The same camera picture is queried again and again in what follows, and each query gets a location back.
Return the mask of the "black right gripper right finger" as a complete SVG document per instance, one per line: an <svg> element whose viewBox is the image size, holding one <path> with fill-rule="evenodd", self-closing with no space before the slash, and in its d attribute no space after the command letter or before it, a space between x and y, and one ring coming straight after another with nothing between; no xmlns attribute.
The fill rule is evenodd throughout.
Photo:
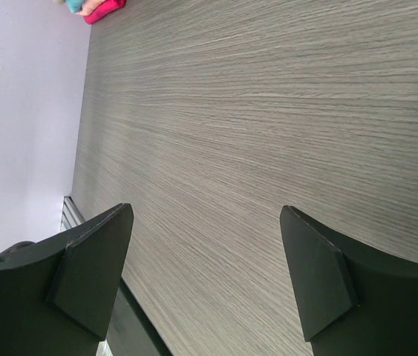
<svg viewBox="0 0 418 356"><path fill-rule="evenodd" d="M418 263L284 206L281 235L315 355L418 355Z"/></svg>

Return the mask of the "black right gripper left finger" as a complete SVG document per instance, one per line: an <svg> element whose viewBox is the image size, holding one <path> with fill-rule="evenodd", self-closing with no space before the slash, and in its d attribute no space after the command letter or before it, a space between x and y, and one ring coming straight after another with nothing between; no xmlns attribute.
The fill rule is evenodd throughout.
<svg viewBox="0 0 418 356"><path fill-rule="evenodd" d="M115 205L0 263L0 355L95 355L133 222L130 204Z"/></svg>

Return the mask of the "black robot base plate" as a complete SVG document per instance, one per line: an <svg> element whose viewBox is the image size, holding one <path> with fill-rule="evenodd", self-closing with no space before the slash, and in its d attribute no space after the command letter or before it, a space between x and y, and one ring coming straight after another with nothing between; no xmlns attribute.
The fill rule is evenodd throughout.
<svg viewBox="0 0 418 356"><path fill-rule="evenodd" d="M107 341L113 355L173 355L123 280L117 291Z"/></svg>

